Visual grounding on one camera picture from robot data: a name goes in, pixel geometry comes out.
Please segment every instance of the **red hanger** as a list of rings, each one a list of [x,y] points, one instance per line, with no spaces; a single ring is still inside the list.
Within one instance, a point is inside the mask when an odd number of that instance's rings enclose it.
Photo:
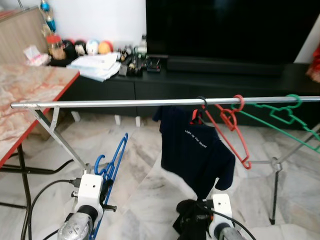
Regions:
[[[238,123],[237,123],[237,118],[235,116],[236,112],[241,111],[244,106],[245,106],[245,100],[241,95],[235,95],[234,98],[239,98],[240,99],[240,107],[239,108],[235,108],[233,110],[228,109],[228,108],[223,108],[222,106],[220,106],[219,104],[215,104],[215,106],[220,110],[220,117],[222,118],[222,120],[224,121],[224,123],[227,125],[227,127],[230,129],[230,131],[236,131],[241,143],[243,145],[246,157],[244,159],[242,159],[242,157],[239,155],[239,153],[236,151],[236,149],[234,148],[234,146],[232,146],[232,144],[228,141],[227,137],[222,133],[222,131],[220,130],[219,126],[217,125],[216,121],[213,119],[213,117],[211,116],[211,114],[208,112],[207,110],[207,106],[206,105],[202,105],[203,110],[205,111],[206,115],[208,116],[208,118],[210,119],[210,121],[212,122],[212,124],[214,125],[214,127],[216,128],[216,130],[219,132],[219,134],[223,137],[223,139],[226,141],[226,143],[229,145],[229,147],[231,148],[231,150],[233,151],[233,153],[236,155],[236,157],[241,161],[242,165],[246,168],[246,169],[251,169],[251,162],[248,161],[246,164],[246,161],[249,159],[250,154],[248,151],[248,147],[246,144],[246,141],[240,131],[240,129],[238,128]]]
[[[196,124],[196,118],[197,116],[200,116],[202,118],[202,113],[199,109],[195,109],[192,112],[192,120],[190,122],[190,125]],[[198,124],[202,124],[202,121],[200,120],[200,118],[198,118]]]

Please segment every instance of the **paper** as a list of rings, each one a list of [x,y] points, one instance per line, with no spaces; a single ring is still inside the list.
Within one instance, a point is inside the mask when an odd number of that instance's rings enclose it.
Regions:
[[[41,55],[41,53],[39,52],[38,48],[35,45],[31,45],[30,47],[23,50],[23,52],[28,58],[28,60],[35,59],[36,57]]]
[[[117,52],[110,52],[104,55],[94,55],[94,56],[80,56],[73,62],[71,66],[84,67],[84,68],[96,68],[109,70],[117,61]]]
[[[115,75],[119,69],[120,69],[121,63],[115,62],[108,70],[103,68],[96,68],[96,67],[79,67],[74,66],[72,64],[66,66],[68,69],[78,69],[80,71],[80,75],[103,82],[104,80],[107,80],[111,78],[113,75]]]

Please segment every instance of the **navy t-shirt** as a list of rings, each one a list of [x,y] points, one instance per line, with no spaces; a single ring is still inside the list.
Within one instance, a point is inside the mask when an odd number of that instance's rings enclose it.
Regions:
[[[192,112],[161,106],[153,117],[161,120],[161,166],[180,177],[205,199],[215,188],[226,190],[233,181],[235,156],[221,142],[214,127],[190,124]]]

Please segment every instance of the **red table edge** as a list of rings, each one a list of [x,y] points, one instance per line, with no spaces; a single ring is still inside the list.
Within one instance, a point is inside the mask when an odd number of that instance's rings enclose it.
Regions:
[[[80,72],[78,71],[77,74],[69,81],[69,83],[62,89],[62,91],[52,100],[57,101],[65,92],[66,90],[71,86],[71,84],[74,83],[74,81],[79,77]],[[50,108],[46,108],[43,113],[46,114]],[[28,134],[34,129],[34,127],[38,124],[38,120],[35,120],[29,128],[22,134],[22,136],[16,141],[16,143],[10,148],[10,150],[4,155],[4,157],[0,161],[0,168],[5,164],[5,162],[9,159],[9,157],[14,153],[14,151],[17,149],[17,147],[23,142],[23,140],[28,136]]]

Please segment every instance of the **television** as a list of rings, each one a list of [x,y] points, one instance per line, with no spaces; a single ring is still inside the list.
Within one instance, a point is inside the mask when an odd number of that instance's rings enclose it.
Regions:
[[[147,52],[235,63],[293,63],[320,0],[146,0]]]

